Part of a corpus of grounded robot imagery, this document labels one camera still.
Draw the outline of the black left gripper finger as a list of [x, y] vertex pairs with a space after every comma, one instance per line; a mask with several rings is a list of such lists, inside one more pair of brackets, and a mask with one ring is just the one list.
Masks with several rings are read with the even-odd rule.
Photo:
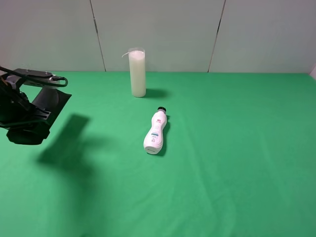
[[52, 112], [35, 109], [16, 121], [6, 123], [7, 138], [19, 145], [40, 145], [50, 134]]

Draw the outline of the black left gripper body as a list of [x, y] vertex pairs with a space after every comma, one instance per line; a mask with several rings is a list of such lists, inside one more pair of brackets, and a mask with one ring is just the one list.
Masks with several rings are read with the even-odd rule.
[[37, 122], [34, 118], [35, 106], [20, 89], [10, 84], [0, 84], [0, 127], [16, 128], [30, 126]]

